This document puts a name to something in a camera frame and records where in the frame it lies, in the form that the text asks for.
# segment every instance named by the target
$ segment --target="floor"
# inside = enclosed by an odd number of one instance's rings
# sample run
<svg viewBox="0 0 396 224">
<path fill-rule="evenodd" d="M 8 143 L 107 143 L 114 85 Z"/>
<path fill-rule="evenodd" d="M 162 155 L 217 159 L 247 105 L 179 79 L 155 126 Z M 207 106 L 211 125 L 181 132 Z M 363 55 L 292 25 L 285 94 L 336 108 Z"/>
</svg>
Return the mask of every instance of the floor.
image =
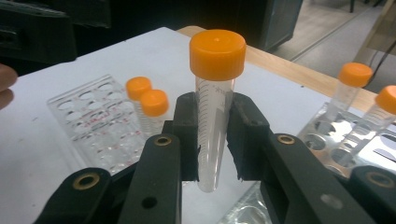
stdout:
<svg viewBox="0 0 396 224">
<path fill-rule="evenodd" d="M 382 6 L 372 7 L 374 1 L 366 5 L 357 0 L 355 12 L 349 13 L 348 3 L 345 0 L 304 0 L 293 39 L 271 53 L 337 77 L 342 65 L 354 60 L 382 10 Z M 307 37 L 312 33 L 316 37 Z M 311 44 L 304 46 L 306 39 Z M 375 55 L 372 68 L 376 68 L 382 55 L 382 52 Z M 379 92 L 387 85 L 395 85 L 395 64 L 396 56 L 389 55 L 365 89 Z"/>
</svg>

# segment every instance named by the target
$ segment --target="screw hole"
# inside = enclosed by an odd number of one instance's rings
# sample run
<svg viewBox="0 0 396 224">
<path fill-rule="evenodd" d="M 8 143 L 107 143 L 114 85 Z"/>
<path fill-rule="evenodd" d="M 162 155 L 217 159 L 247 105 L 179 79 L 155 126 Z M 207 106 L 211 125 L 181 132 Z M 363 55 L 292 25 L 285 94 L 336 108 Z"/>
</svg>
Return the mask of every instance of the screw hole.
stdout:
<svg viewBox="0 0 396 224">
<path fill-rule="evenodd" d="M 157 199 L 154 197 L 147 197 L 142 201 L 142 206 L 146 209 L 151 209 L 157 205 Z"/>
<path fill-rule="evenodd" d="M 339 200 L 337 197 L 331 194 L 322 194 L 320 196 L 320 199 L 328 205 L 330 208 L 340 210 L 341 208 L 344 207 L 344 204 L 341 200 Z"/>
<path fill-rule="evenodd" d="M 392 189 L 395 187 L 395 182 L 386 175 L 377 172 L 369 172 L 366 174 L 366 177 L 370 182 L 378 185 L 379 187 L 386 189 Z"/>
<path fill-rule="evenodd" d="M 286 145 L 293 145 L 295 143 L 294 138 L 285 134 L 278 136 L 277 141 Z"/>
<path fill-rule="evenodd" d="M 166 137 L 166 136 L 160 136 L 157 139 L 155 139 L 155 145 L 163 147 L 163 146 L 167 146 L 172 142 L 172 139 L 170 137 Z"/>
<path fill-rule="evenodd" d="M 90 189 L 99 182 L 99 179 L 97 173 L 82 174 L 73 182 L 73 188 L 79 190 Z"/>
</svg>

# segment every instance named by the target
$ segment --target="clear plastic well plate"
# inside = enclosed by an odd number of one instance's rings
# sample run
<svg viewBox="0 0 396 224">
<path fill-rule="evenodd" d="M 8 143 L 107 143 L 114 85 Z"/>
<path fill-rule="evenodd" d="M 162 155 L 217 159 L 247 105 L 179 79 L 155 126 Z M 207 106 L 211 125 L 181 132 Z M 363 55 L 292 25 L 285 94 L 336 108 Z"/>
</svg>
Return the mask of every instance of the clear plastic well plate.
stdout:
<svg viewBox="0 0 396 224">
<path fill-rule="evenodd" d="M 133 104 L 110 75 L 48 100 L 87 166 L 115 174 L 140 158 L 145 144 Z"/>
</svg>

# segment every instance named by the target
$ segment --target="clear plastic tray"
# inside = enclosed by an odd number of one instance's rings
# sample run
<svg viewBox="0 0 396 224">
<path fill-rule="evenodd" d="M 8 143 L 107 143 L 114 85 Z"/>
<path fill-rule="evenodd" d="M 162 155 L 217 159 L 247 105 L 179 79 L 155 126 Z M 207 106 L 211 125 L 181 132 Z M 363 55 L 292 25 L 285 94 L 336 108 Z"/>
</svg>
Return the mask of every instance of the clear plastic tray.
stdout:
<svg viewBox="0 0 396 224">
<path fill-rule="evenodd" d="M 145 140 L 132 102 L 112 76 L 53 97 L 48 106 L 87 166 L 115 174 L 139 160 Z"/>
<path fill-rule="evenodd" d="M 326 109 L 327 103 L 297 136 L 327 168 L 345 177 L 360 165 L 378 166 L 396 174 L 396 132 L 391 129 L 394 125 L 378 133 L 352 162 L 340 165 L 338 161 L 349 152 L 337 146 L 361 118 L 345 112 L 339 114 L 337 121 L 329 123 L 324 118 Z"/>
<path fill-rule="evenodd" d="M 219 221 L 219 224 L 272 224 L 268 209 L 260 192 L 260 183 L 257 182 L 254 184 Z"/>
</svg>

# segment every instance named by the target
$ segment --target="conical tube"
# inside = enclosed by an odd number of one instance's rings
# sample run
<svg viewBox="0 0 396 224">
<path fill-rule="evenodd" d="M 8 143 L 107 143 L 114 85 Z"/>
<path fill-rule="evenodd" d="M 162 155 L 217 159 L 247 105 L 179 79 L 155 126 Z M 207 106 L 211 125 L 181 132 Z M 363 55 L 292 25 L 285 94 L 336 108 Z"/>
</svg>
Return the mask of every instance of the conical tube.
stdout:
<svg viewBox="0 0 396 224">
<path fill-rule="evenodd" d="M 151 136 L 163 132 L 163 125 L 168 120 L 169 108 L 166 93 L 161 90 L 150 90 L 140 97 L 142 111 L 148 119 Z"/>
<path fill-rule="evenodd" d="M 353 158 L 394 120 L 396 120 L 396 86 L 387 86 L 375 97 L 375 104 L 364 114 L 362 120 L 340 143 L 338 148 L 348 153 L 337 163 L 348 167 Z"/>
<path fill-rule="evenodd" d="M 142 97 L 143 93 L 150 91 L 151 88 L 151 81 L 147 77 L 133 77 L 125 84 L 128 97 L 131 99 L 134 105 L 134 111 L 136 113 L 140 128 L 142 129 L 143 136 L 146 139 L 151 136 L 151 129 L 149 119 L 142 111 L 140 98 Z"/>
<path fill-rule="evenodd" d="M 349 109 L 359 90 L 367 84 L 372 74 L 372 69 L 365 64 L 344 64 L 338 74 L 335 93 L 327 107 L 325 116 L 329 122 L 335 121 L 338 114 Z"/>
<path fill-rule="evenodd" d="M 234 79 L 243 72 L 245 53 L 245 39 L 230 31 L 204 31 L 190 42 L 198 103 L 198 186 L 204 192 L 219 183 Z"/>
</svg>

